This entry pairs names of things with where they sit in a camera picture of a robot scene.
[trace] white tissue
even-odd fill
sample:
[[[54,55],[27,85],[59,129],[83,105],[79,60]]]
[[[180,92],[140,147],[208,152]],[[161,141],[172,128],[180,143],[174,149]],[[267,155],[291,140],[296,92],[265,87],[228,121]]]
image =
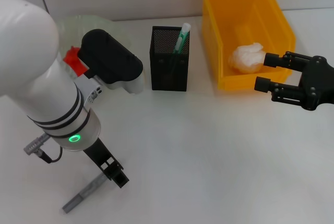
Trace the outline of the white tissue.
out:
[[[266,53],[260,43],[239,46],[229,59],[232,67],[242,73],[252,74],[259,71],[265,60]]]

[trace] green pen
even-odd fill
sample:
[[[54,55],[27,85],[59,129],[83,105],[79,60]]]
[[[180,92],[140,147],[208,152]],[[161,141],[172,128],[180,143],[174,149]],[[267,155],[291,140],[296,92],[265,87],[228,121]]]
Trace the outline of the green pen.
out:
[[[184,23],[182,25],[182,29],[180,31],[180,34],[178,35],[177,42],[176,42],[173,53],[182,53],[184,44],[186,43],[186,39],[190,32],[190,28],[191,28],[191,25],[188,23]]]

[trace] yellow plastic bin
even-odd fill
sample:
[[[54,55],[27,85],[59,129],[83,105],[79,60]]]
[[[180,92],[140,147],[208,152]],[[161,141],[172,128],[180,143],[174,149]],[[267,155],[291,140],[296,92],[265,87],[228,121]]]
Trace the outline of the yellow plastic bin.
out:
[[[291,74],[289,69],[267,66],[242,74],[228,65],[238,46],[254,42],[280,56],[294,51],[295,36],[276,0],[204,0],[202,33],[218,89],[254,89],[257,76],[285,82]]]

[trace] white tabletop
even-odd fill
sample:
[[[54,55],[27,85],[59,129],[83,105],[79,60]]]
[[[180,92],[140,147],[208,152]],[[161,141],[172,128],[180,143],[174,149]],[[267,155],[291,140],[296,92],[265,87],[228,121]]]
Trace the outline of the white tabletop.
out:
[[[297,52],[334,65],[334,9],[286,11]],[[187,92],[152,91],[152,26],[192,25]],[[130,181],[105,183],[70,214],[59,209],[100,170],[83,152],[46,164],[23,147],[42,131],[0,98],[0,222],[319,224],[334,222],[334,106],[308,112],[270,94],[215,90],[200,17],[118,22],[147,86],[105,91],[93,108],[101,139]],[[289,78],[297,84],[299,74]],[[54,141],[45,151],[57,157]]]

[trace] pen holder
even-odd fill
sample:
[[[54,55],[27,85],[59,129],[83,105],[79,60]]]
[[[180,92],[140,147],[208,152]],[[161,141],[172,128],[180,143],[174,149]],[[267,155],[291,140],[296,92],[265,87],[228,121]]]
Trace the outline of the pen holder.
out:
[[[190,32],[181,53],[173,54],[181,27],[153,27],[150,63],[152,90],[186,91]]]

